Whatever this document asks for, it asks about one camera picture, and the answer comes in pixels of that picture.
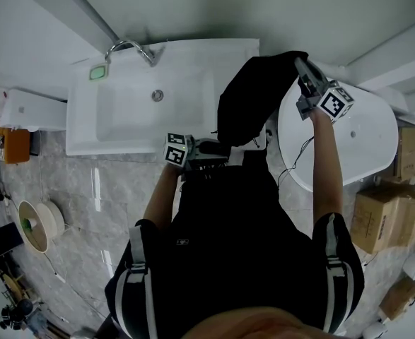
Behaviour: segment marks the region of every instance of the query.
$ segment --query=marker cube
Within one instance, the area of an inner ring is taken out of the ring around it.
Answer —
[[[328,88],[317,108],[329,115],[332,121],[345,116],[352,108],[355,100],[341,87]]]
[[[165,142],[165,152],[163,154],[166,162],[183,168],[188,154],[188,145],[185,136],[168,133]]]

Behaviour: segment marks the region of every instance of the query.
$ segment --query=bathtub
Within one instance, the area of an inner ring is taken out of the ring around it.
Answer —
[[[300,97],[297,80],[284,96],[278,116],[279,149],[287,168],[293,166],[302,144],[313,136],[311,120],[302,121],[296,107]],[[391,107],[382,98],[339,84],[355,100],[349,113],[334,124],[345,186],[388,167],[396,155],[399,136]],[[313,143],[300,156],[297,167],[289,172],[308,191],[312,191]]]

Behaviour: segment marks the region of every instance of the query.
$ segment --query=marble floor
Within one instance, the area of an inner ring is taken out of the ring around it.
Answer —
[[[274,130],[272,122],[269,127]],[[63,328],[70,333],[82,327],[96,329],[108,315],[103,289],[110,274],[103,252],[110,252],[113,265],[119,262],[128,240],[127,228],[142,217],[163,164],[152,154],[68,157],[65,132],[42,132],[40,140],[39,157],[19,165],[0,163],[0,180],[17,205],[22,200],[54,201],[66,220],[66,232],[50,245],[49,260],[25,245],[14,249],[12,256],[49,310],[62,319]],[[239,162],[240,157],[231,161]],[[276,179],[285,168],[276,139],[268,148],[267,162]],[[373,177],[344,187],[344,218],[349,227],[356,192],[371,185]],[[290,175],[281,185],[280,203],[296,227],[311,235],[312,194]],[[0,203],[0,225],[16,220],[13,205]],[[400,276],[412,249],[388,249],[370,262],[361,301],[344,324],[347,336],[357,338],[376,320],[381,299]],[[362,261],[373,257],[360,249],[358,253]]]

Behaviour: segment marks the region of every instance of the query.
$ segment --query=cardboard box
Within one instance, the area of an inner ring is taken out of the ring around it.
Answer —
[[[415,281],[406,277],[396,282],[387,292],[380,309],[390,320],[403,314],[415,300]]]
[[[415,177],[415,127],[399,128],[396,158],[380,176],[390,182],[402,182]]]
[[[386,184],[358,192],[351,225],[355,245],[369,254],[415,242],[415,186]]]

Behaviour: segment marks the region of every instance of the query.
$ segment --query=chrome faucet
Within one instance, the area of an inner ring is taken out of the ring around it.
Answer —
[[[105,61],[108,64],[110,64],[111,63],[110,54],[125,44],[133,45],[136,51],[143,57],[143,59],[146,61],[147,64],[149,64],[149,66],[155,66],[158,63],[158,58],[163,52],[163,48],[162,48],[157,52],[157,54],[154,55],[152,54],[151,51],[144,50],[144,48],[140,44],[135,42],[134,40],[126,39],[126,40],[120,40],[119,42],[117,42],[115,45],[113,45],[111,48],[108,49],[107,53],[105,54]]]

